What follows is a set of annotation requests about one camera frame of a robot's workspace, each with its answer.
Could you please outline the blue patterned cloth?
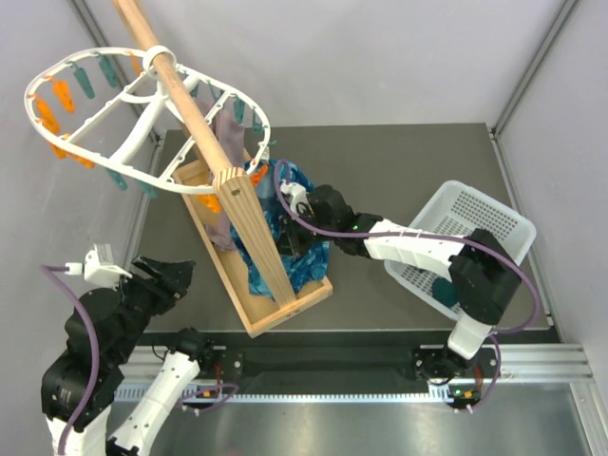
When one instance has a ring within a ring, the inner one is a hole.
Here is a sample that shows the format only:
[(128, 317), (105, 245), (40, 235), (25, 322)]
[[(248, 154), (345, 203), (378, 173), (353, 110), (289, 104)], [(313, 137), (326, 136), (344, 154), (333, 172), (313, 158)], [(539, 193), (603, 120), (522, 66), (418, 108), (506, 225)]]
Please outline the blue patterned cloth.
[[(269, 160), (267, 163), (268, 170), (261, 183), (256, 186), (256, 194), (274, 241), (279, 240), (281, 221), (287, 216), (276, 195), (275, 167), (277, 164), (279, 164), (279, 160)], [(279, 180), (282, 181), (286, 178), (290, 182), (301, 184), (307, 191), (314, 189), (314, 184), (301, 169), (289, 161), (286, 161), (279, 170)], [(248, 292), (251, 295), (266, 296), (273, 299), (270, 289), (233, 226), (230, 227), (230, 235), (247, 267)], [(295, 293), (299, 293), (307, 283), (321, 280), (325, 276), (328, 270), (329, 256), (330, 243), (328, 241), (314, 242), (299, 256), (294, 256), (291, 253), (280, 253), (282, 265)]]

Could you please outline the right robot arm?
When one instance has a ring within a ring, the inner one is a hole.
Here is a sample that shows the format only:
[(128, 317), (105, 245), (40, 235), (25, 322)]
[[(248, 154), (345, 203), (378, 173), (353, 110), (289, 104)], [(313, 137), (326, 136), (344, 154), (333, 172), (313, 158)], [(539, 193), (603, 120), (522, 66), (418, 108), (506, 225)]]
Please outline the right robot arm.
[(329, 185), (307, 190), (281, 180), (276, 194), (287, 212), (278, 242), (282, 253), (297, 255), (317, 241), (331, 241), (349, 256), (397, 262), (446, 283), (461, 310), (442, 350), (417, 360), (421, 377), (442, 386), (477, 366), (478, 351), (522, 282), (516, 264), (489, 231), (446, 237), (414, 230), (353, 211)]

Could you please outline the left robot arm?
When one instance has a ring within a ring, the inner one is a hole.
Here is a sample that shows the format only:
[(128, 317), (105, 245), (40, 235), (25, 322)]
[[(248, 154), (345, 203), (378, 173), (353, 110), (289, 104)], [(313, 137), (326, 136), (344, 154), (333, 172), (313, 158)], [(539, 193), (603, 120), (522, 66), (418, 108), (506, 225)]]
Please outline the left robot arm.
[(122, 371), (151, 319), (186, 296), (195, 263), (139, 256), (136, 273), (113, 268), (109, 283), (76, 296), (57, 276), (85, 266), (44, 266), (71, 300), (66, 349), (44, 373), (41, 406), (56, 455), (147, 455), (185, 387), (216, 363), (213, 343), (193, 328), (179, 331), (152, 385), (114, 432), (107, 423)]

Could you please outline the wooden rod stand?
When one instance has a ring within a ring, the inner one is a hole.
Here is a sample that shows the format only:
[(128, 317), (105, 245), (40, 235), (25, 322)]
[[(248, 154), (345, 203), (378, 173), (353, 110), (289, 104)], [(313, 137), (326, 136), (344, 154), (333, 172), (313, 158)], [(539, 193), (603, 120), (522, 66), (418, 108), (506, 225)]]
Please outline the wooden rod stand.
[(247, 268), (240, 255), (216, 250), (203, 227), (208, 218), (200, 217), (202, 212), (195, 207), (194, 199), (181, 190), (186, 207), (245, 331), (255, 338), (330, 297), (333, 285), (327, 278), (306, 284), (298, 294), (294, 292), (269, 225), (263, 217), (254, 186), (245, 171), (230, 163), (196, 102), (189, 95), (189, 89), (178, 75), (170, 55), (164, 50), (154, 49), (160, 41), (144, 17), (139, 3), (116, 1), (114, 6), (135, 43), (152, 57), (151, 65), (158, 71), (162, 85), (168, 90), (170, 100), (181, 115), (183, 129), (193, 137), (213, 175), (212, 190), (272, 293), (272, 298), (249, 293)]

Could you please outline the lilac cloth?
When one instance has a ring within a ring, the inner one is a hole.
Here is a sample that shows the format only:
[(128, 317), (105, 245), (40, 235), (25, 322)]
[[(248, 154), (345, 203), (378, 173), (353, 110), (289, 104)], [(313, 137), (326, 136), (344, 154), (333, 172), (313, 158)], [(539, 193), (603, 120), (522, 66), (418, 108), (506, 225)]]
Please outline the lilac cloth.
[[(244, 127), (234, 120), (232, 114), (222, 109), (214, 116), (211, 129), (231, 164), (242, 167), (245, 163)], [(218, 214), (214, 225), (205, 227), (207, 236), (219, 251), (236, 250), (231, 227), (231, 221), (223, 211)]]

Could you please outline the white perforated plastic basket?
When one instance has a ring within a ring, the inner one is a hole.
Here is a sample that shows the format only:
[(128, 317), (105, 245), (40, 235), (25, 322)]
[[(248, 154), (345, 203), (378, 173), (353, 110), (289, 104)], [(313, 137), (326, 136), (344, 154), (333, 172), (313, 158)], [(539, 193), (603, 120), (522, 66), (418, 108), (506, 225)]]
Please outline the white perforated plastic basket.
[[(445, 236), (468, 236), (475, 229), (486, 229), (501, 243), (512, 260), (520, 265), (526, 257), (537, 230), (529, 219), (483, 192), (456, 180), (444, 182), (410, 223)], [(387, 273), (398, 284), (421, 298), (451, 320), (460, 316), (460, 304), (447, 308), (431, 295), (438, 275), (395, 261), (384, 263)]]

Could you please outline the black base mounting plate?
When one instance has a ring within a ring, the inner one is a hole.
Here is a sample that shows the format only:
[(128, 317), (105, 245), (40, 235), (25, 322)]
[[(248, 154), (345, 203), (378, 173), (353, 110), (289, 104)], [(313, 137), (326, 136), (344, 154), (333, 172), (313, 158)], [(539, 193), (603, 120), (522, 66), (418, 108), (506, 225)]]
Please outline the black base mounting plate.
[(369, 383), (374, 378), (441, 383), (491, 378), (498, 361), (493, 348), (482, 348), (462, 361), (435, 346), (434, 332), (417, 342), (412, 332), (269, 332), (250, 339), (243, 333), (214, 332), (203, 355), (198, 379), (225, 380), (243, 389), (318, 388), (336, 374)]

